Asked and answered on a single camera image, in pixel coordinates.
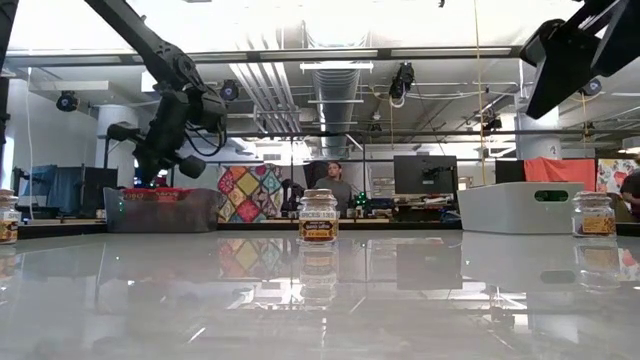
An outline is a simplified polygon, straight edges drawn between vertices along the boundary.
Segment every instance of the computer monitor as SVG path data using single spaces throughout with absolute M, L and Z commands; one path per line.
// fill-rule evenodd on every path
M 458 170 L 455 156 L 394 156 L 396 194 L 454 194 Z

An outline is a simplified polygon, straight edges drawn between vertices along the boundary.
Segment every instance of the person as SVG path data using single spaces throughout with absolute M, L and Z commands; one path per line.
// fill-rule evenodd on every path
M 333 196 L 338 200 L 336 210 L 340 211 L 341 216 L 347 215 L 349 200 L 351 199 L 351 185 L 342 181 L 342 165 L 337 161 L 329 162 L 329 176 L 324 177 L 318 182 L 314 189 L 329 189 Z
M 635 161 L 640 165 L 640 155 Z M 631 205 L 631 214 L 640 220 L 640 169 L 634 170 L 624 179 L 620 187 L 620 195 Z

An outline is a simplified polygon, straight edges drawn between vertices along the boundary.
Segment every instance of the patterned wall hanging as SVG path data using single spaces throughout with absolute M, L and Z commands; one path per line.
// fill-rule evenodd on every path
M 218 190 L 226 197 L 219 222 L 252 223 L 278 215 L 283 197 L 281 167 L 266 164 L 224 169 L 218 180 Z
M 638 168 L 634 160 L 598 160 L 596 191 L 620 193 L 622 182 Z

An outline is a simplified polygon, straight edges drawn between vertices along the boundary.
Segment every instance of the white plastic bin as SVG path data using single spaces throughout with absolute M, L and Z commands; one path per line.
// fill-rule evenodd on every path
M 571 199 L 583 183 L 516 182 L 458 192 L 462 228 L 503 234 L 571 234 Z M 565 191 L 567 200 L 538 201 L 536 193 Z

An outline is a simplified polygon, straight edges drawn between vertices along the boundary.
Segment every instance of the pillar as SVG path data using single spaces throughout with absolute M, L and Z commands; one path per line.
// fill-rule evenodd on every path
M 514 118 L 516 130 L 554 130 L 560 128 L 560 111 L 557 107 L 538 120 L 518 112 Z M 560 135 L 516 135 L 516 155 L 518 160 L 537 157 L 561 159 L 562 147 Z
M 96 144 L 96 167 L 101 168 L 104 165 L 105 140 L 100 139 L 100 137 L 107 135 L 109 125 L 121 121 L 126 121 L 136 127 L 139 126 L 138 115 L 134 109 L 122 105 L 100 106 L 98 131 L 96 134 L 99 137 Z M 109 148 L 113 148 L 113 150 L 109 153 L 109 163 L 107 167 L 110 169 L 118 169 L 118 186 L 133 187 L 135 158 L 132 152 L 135 149 L 135 145 L 128 141 L 118 143 L 115 140 L 111 140 L 109 144 Z

